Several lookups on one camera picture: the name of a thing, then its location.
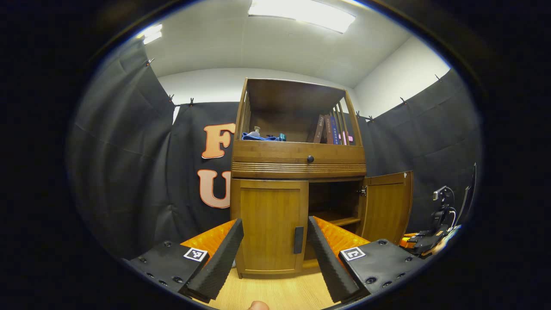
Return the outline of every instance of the wooden cabinet top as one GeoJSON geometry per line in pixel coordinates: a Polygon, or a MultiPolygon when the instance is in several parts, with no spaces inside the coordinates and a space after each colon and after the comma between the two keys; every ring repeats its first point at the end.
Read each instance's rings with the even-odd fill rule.
{"type": "Polygon", "coordinates": [[[345,97],[344,89],[284,79],[247,79],[251,109],[273,113],[327,114],[345,97]]]}

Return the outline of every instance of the open cabinet door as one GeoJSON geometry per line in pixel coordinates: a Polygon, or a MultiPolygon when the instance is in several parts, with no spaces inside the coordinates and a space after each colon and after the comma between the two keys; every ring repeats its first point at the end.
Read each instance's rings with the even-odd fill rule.
{"type": "Polygon", "coordinates": [[[381,238],[399,244],[406,232],[412,208],[413,172],[365,178],[361,197],[363,224],[358,234],[369,241],[381,238]]]}

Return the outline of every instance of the white ceiling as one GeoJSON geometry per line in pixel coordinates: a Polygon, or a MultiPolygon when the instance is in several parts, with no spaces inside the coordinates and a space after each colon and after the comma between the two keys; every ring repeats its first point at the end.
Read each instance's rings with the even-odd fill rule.
{"type": "Polygon", "coordinates": [[[411,34],[370,9],[325,0],[354,16],[344,34],[274,17],[249,17],[252,0],[205,0],[162,20],[145,46],[158,77],[212,68],[288,71],[355,87],[411,34]]]}

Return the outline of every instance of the black door handle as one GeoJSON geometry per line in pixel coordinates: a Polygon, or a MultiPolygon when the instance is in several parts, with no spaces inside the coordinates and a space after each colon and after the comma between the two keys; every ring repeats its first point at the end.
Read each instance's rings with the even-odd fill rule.
{"type": "Polygon", "coordinates": [[[295,248],[293,254],[302,253],[302,237],[304,236],[304,226],[295,227],[295,248]]]}

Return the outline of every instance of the wooden cabinet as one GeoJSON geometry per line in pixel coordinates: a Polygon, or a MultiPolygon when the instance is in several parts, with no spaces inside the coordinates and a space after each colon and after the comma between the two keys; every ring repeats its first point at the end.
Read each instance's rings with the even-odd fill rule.
{"type": "Polygon", "coordinates": [[[240,277],[293,274],[317,266],[306,242],[308,215],[367,240],[399,242],[409,219],[411,191],[406,187],[411,186],[411,174],[406,173],[409,181],[396,176],[365,178],[365,152],[354,113],[348,122],[354,143],[342,143],[348,141],[349,129],[341,100],[354,111],[344,89],[245,79],[230,184],[231,217],[243,220],[245,232],[235,259],[240,277]],[[320,114],[339,120],[340,144],[309,143],[320,114]],[[254,126],[261,128],[263,137],[284,133],[287,141],[242,140],[242,133],[254,126]]]}
{"type": "Polygon", "coordinates": [[[234,179],[231,182],[231,213],[243,220],[245,233],[235,259],[238,273],[301,271],[306,244],[308,181],[234,179]],[[297,242],[300,250],[295,254],[296,239],[300,239],[297,242]]]}

